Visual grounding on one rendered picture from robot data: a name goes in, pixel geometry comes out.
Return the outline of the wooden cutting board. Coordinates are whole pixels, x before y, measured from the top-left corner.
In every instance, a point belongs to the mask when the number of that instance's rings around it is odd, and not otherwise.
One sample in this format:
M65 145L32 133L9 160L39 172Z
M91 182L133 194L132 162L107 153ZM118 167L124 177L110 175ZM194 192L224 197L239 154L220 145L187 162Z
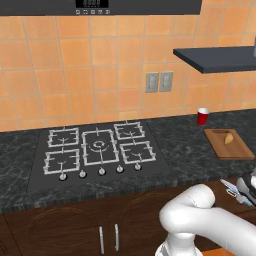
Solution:
M255 158L235 129L207 128L204 133L217 157L221 160L253 160ZM234 139L225 145L224 138L227 133L231 133Z

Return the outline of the grey wall socket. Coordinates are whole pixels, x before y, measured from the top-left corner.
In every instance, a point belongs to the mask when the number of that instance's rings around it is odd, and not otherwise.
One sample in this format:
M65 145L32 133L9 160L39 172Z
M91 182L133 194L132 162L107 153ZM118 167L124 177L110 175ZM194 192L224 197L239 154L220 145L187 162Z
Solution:
M146 73L146 92L155 93L158 91L158 72L147 72Z
M160 91L169 92L172 88L173 72L162 72L160 75Z

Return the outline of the dark brown drawer front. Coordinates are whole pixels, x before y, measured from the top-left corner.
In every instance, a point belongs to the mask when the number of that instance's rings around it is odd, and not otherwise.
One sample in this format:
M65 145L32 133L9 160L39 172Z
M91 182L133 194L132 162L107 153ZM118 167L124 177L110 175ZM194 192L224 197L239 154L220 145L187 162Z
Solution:
M223 208L256 226L256 208L240 204L226 192L226 186L220 181L206 183L215 194L215 206Z

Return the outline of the dark brown cupboard door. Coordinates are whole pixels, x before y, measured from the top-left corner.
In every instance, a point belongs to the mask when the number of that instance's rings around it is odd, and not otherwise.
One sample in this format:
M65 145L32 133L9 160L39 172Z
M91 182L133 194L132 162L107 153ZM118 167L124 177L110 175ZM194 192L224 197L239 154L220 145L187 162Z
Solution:
M107 204L103 200L4 214L22 256L109 256ZM103 228L104 255L99 227Z
M0 256L9 256L9 229L4 217L0 214Z
M109 256L154 256L167 232L159 221L162 207L187 186L110 197L108 201ZM115 229L119 227L120 248L115 249Z

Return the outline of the dark wall shelf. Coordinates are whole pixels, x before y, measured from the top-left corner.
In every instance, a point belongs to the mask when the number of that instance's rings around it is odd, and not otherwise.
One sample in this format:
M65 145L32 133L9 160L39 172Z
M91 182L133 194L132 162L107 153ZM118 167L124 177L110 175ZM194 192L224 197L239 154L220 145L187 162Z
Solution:
M180 48L173 54L202 74L256 71L253 46Z

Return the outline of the black microwave oven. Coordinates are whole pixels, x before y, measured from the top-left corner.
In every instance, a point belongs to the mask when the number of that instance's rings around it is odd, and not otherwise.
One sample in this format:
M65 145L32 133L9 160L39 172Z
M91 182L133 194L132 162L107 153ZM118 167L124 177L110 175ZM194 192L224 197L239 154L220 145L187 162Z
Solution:
M199 15L202 0L0 0L0 16Z

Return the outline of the black gas hob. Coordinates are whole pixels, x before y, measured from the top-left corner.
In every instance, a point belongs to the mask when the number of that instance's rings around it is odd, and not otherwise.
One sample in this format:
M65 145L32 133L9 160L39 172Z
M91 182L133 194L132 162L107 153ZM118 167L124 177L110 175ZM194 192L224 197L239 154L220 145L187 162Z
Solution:
M136 171L136 163L141 170ZM118 166L124 171L118 173ZM105 169L101 176L98 171ZM40 131L30 191L162 173L169 166L144 120L55 127ZM86 177L80 178L83 170ZM59 179L66 174L66 180Z

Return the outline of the silver blade kitchen tool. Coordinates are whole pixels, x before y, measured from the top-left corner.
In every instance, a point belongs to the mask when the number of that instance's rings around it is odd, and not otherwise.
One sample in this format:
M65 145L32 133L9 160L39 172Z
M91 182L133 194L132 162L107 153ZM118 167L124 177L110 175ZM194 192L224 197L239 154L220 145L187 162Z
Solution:
M226 186L226 192L229 195L231 195L233 197L236 197L239 194L239 191L238 191L237 187L234 184L232 184L232 183L230 183L230 182L228 182L224 179L221 179L221 183Z

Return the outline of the grey kitchen tool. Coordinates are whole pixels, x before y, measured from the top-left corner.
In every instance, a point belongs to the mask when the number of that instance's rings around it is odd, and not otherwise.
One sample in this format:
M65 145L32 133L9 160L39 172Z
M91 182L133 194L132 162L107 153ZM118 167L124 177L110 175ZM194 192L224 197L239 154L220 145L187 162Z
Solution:
M247 206L253 207L253 204L243 195L237 194L236 195L236 200L240 203L240 204L245 204Z

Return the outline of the red plastic cup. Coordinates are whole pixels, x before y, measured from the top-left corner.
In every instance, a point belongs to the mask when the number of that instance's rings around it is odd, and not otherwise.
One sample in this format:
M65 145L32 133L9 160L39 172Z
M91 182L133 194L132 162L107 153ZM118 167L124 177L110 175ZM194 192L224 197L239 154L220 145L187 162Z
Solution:
M206 124L210 111L207 108L199 108L197 110L197 124L203 126Z

